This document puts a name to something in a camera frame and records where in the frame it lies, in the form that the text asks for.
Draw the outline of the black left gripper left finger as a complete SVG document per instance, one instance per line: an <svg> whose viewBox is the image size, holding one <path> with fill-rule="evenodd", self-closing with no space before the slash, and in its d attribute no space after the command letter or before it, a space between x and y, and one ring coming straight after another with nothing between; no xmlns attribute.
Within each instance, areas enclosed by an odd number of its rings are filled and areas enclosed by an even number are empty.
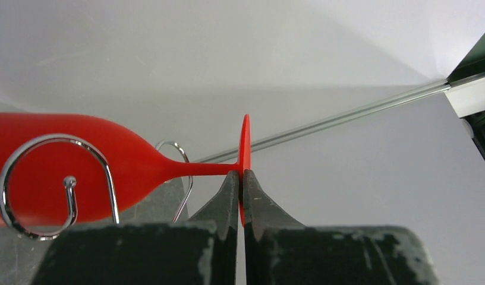
<svg viewBox="0 0 485 285"><path fill-rule="evenodd" d="M82 227L48 248L33 284L234 284L236 171L187 221Z"/></svg>

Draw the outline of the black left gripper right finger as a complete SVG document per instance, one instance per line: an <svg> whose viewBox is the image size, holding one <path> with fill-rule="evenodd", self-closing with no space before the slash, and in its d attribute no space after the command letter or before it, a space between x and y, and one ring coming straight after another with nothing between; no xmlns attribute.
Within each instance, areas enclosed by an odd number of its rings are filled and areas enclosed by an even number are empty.
<svg viewBox="0 0 485 285"><path fill-rule="evenodd" d="M248 284L439 284L418 236L400 226L306 226L246 170L242 179Z"/></svg>

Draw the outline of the red plastic wine glass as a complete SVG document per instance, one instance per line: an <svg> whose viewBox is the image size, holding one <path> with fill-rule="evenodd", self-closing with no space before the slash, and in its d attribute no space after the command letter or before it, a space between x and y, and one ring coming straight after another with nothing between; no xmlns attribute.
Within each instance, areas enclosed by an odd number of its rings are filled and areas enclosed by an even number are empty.
<svg viewBox="0 0 485 285"><path fill-rule="evenodd" d="M116 201L126 210L160 184L184 176L243 174L251 165L250 119L242 123L238 161L234 164L184 163L158 152L129 129L105 119L75 114L0 113L0 172L16 149L42 135L72 135L95 146L107 159ZM111 215L106 175L101 163L71 142L51 142L20 158L9 182L13 213L25 226L59 226L68 216L63 180L76 178L80 223ZM4 221L0 215L0 226Z"/></svg>

